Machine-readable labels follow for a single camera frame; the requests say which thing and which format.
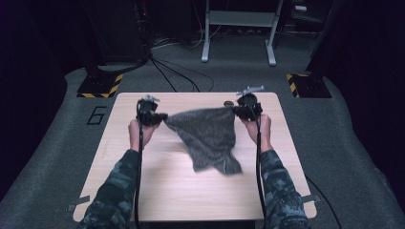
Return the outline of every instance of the light wood tabletop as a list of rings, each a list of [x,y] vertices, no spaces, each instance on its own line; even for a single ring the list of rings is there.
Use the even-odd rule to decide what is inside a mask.
[[[117,96],[100,140],[80,197],[90,201],[75,208],[74,220],[83,219],[97,189],[115,163],[129,149],[128,124],[137,115],[139,99],[148,93],[124,93]],[[236,100],[236,93],[149,93],[160,99],[157,113],[174,115],[202,108],[219,108],[226,100]],[[255,93],[263,113],[271,117],[271,142],[288,169],[301,196],[310,195],[300,160],[295,150],[279,99],[274,93]],[[232,154],[241,163],[243,173],[221,174],[215,168],[195,173],[192,160],[180,137],[164,123],[154,132],[143,151],[139,190],[140,221],[240,220],[262,219],[256,183],[256,145],[245,125],[235,118],[236,145]],[[309,218],[316,216],[313,203],[304,204]]]

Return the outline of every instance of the hand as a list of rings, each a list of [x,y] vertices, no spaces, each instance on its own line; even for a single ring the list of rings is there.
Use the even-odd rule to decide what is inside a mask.
[[[257,125],[256,121],[248,121],[245,119],[241,119],[241,121],[245,124],[247,128],[247,132],[249,133],[250,138],[254,141],[257,145]],[[273,150],[273,147],[270,143],[270,127],[271,127],[271,119],[267,114],[261,114],[258,117],[259,125],[260,125],[260,133],[261,133],[261,153]]]
[[[142,149],[148,144],[152,137],[152,133],[159,127],[159,124],[154,126],[142,126],[143,131],[143,142]],[[139,151],[139,123],[137,120],[133,119],[128,125],[129,130],[129,142],[131,150]]]

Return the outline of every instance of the gray towel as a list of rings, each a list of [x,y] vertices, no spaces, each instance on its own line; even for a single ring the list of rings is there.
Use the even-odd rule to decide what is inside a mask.
[[[187,146],[195,172],[210,166],[226,175],[242,172],[231,153],[236,141],[232,108],[191,110],[169,115],[164,122]]]

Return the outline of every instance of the camouflage jacket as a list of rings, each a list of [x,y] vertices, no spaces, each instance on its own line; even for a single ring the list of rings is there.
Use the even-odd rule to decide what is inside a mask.
[[[295,191],[287,169],[275,151],[260,156],[265,190],[266,228],[308,228],[301,196]],[[105,183],[98,189],[84,219],[82,228],[127,228],[131,218],[139,154],[128,150],[115,165]]]

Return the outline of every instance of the black wire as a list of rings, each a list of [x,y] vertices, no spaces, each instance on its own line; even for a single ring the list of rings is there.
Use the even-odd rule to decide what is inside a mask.
[[[197,84],[196,84],[193,80],[191,80],[191,79],[188,78],[187,76],[183,75],[182,73],[179,73],[179,72],[177,72],[177,71],[175,71],[175,70],[169,68],[167,65],[161,63],[160,61],[158,61],[158,60],[155,59],[154,57],[151,57],[151,58],[153,58],[157,63],[159,63],[159,64],[160,64],[163,68],[165,68],[168,72],[170,72],[170,73],[172,73],[172,74],[176,74],[176,75],[180,76],[181,78],[186,79],[188,82],[190,82],[190,83],[193,85],[193,87],[196,87],[196,89],[197,89],[198,92],[200,92],[199,87],[197,86]]]
[[[187,69],[187,68],[185,68],[185,67],[183,67],[183,66],[181,66],[181,65],[178,65],[178,64],[169,62],[169,61],[167,61],[167,60],[158,59],[158,58],[156,58],[156,57],[154,57],[154,59],[156,59],[156,60],[158,60],[158,61],[161,61],[161,62],[165,62],[165,63],[171,64],[171,65],[178,66],[178,67],[180,67],[180,68],[182,68],[182,69],[184,69],[184,70],[190,71],[190,72],[192,72],[192,73],[197,73],[197,74],[200,74],[200,75],[202,75],[202,76],[208,78],[209,80],[211,80],[211,87],[210,87],[209,90],[208,90],[209,92],[211,92],[212,88],[214,87],[214,79],[213,79],[212,77],[206,75],[206,74],[199,73],[199,72],[197,72],[197,71]]]
[[[187,76],[183,75],[182,73],[179,73],[173,69],[171,69],[170,67],[168,67],[167,65],[161,63],[158,59],[150,56],[149,59],[152,61],[152,63],[155,65],[155,67],[160,71],[160,73],[163,74],[164,78],[166,79],[167,82],[169,82],[170,86],[172,87],[172,89],[176,92],[177,90],[174,88],[173,84],[170,82],[170,80],[167,78],[167,76],[163,73],[163,71],[160,68],[163,68],[165,70],[167,70],[168,72],[178,75],[181,78],[184,78],[185,80],[187,80],[188,82],[191,83],[192,87],[193,87],[193,92],[194,92],[194,87],[197,89],[198,92],[200,92],[199,87],[197,86],[197,84],[191,80],[190,78],[188,78]]]
[[[173,84],[170,82],[170,80],[167,78],[166,74],[164,74],[164,72],[158,67],[158,65],[155,63],[154,58],[149,57],[149,59],[152,61],[152,63],[155,65],[155,67],[159,70],[159,72],[164,76],[164,78],[166,79],[166,81],[169,83],[170,87],[172,87],[173,91],[175,91],[175,93],[177,92],[177,90],[175,89],[175,87],[173,86]]]
[[[332,206],[331,206],[329,200],[327,199],[327,197],[325,197],[325,195],[321,191],[321,189],[307,175],[305,175],[305,178],[316,188],[316,190],[318,190],[318,192],[322,195],[322,197],[324,197],[325,201],[327,202],[328,206],[330,207],[331,212],[333,213],[334,220],[336,220],[337,225],[341,229],[342,224],[340,224],[339,218],[337,217],[336,213],[334,212],[334,209],[332,208]]]
[[[263,228],[266,228],[266,205],[265,205],[265,200],[263,198],[263,188],[262,188],[262,180],[260,176],[260,153],[262,149],[262,133],[260,132],[260,125],[259,120],[254,114],[253,108],[250,106],[247,106],[249,110],[252,112],[254,119],[256,120],[256,127],[257,127],[257,142],[256,142],[256,182],[257,182],[257,189],[259,192],[259,199],[260,199],[260,204],[262,205],[262,212],[263,212],[263,218],[264,220],[264,225]]]
[[[137,116],[139,116],[139,102],[137,104]],[[138,179],[137,179],[138,189],[136,190],[136,193],[135,193],[134,218],[135,218],[135,225],[137,226],[138,229],[140,229],[140,223],[139,223],[139,189],[140,189],[140,177],[141,177],[141,174],[142,174],[143,130],[142,130],[142,124],[140,122],[138,122],[138,125],[139,125],[139,149],[138,149],[139,161],[138,161]]]

